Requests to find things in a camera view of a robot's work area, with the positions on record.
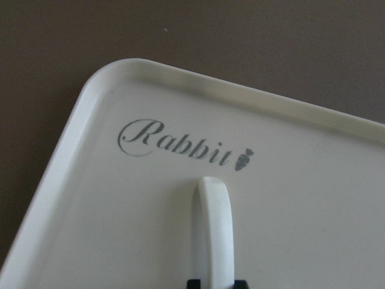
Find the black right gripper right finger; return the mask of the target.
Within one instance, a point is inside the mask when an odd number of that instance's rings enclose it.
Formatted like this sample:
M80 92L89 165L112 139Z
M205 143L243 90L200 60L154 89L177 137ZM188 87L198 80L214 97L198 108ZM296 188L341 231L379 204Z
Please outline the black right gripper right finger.
M248 283L246 280L235 280L234 289L248 289Z

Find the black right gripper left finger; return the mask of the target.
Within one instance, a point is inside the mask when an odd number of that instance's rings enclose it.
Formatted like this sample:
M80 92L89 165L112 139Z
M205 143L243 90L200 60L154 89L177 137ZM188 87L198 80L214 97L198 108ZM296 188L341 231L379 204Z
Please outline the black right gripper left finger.
M201 289L201 280L200 279L187 280L186 289Z

